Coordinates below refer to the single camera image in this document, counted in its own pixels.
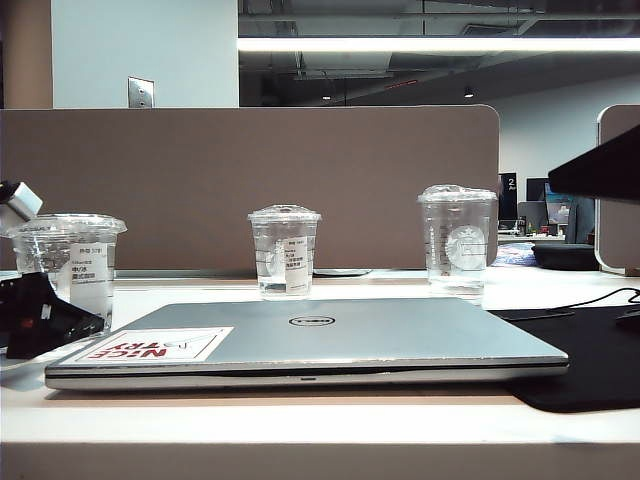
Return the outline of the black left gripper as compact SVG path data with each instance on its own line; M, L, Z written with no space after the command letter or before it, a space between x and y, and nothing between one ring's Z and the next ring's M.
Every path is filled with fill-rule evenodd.
M1 345L34 358L103 330L103 318L60 299L46 273L1 281Z

